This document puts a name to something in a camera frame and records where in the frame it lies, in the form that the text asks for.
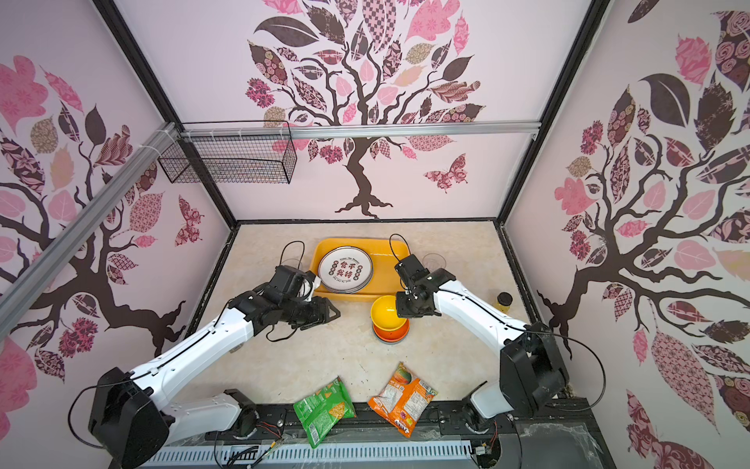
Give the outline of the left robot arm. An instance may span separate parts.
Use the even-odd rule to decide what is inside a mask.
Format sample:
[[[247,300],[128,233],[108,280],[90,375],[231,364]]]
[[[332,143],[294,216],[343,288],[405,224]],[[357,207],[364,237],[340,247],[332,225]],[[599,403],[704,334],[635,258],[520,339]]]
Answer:
[[[88,430],[120,468],[138,468],[164,446],[189,437],[230,432],[251,436],[259,423],[257,406],[229,389],[203,400],[179,404],[175,398],[213,363],[278,322],[308,329],[340,318],[324,297],[246,291],[222,313],[172,350],[132,371],[118,367],[94,385]]]

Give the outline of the yellow bowls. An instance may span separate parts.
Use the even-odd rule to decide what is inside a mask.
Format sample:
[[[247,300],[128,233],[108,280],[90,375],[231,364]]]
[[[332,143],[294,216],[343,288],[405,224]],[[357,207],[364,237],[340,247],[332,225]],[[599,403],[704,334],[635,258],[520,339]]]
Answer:
[[[408,319],[398,315],[394,295],[384,295],[378,298],[371,306],[370,316],[373,326],[386,332],[397,331],[408,322]]]

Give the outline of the orange bowl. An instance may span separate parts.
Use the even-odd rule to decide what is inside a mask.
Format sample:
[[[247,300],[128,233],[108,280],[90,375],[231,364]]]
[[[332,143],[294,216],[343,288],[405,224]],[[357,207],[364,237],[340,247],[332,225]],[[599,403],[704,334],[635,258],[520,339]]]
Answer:
[[[404,320],[402,325],[399,328],[393,328],[393,329],[386,329],[381,328],[378,326],[378,324],[373,324],[373,332],[376,335],[376,337],[385,343],[395,344],[398,342],[401,342],[406,338],[408,335],[408,332],[410,331],[410,322],[409,320]]]

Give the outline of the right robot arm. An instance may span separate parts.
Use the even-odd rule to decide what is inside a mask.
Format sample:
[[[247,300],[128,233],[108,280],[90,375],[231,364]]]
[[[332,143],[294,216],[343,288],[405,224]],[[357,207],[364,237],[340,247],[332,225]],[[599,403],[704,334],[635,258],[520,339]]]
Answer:
[[[501,414],[531,418],[552,408],[570,384],[558,334],[542,322],[526,324],[474,295],[449,271],[431,272],[414,255],[396,262],[403,291],[396,294],[401,318],[447,315],[467,328],[495,353],[499,377],[485,382],[462,401],[462,418],[480,433]]]

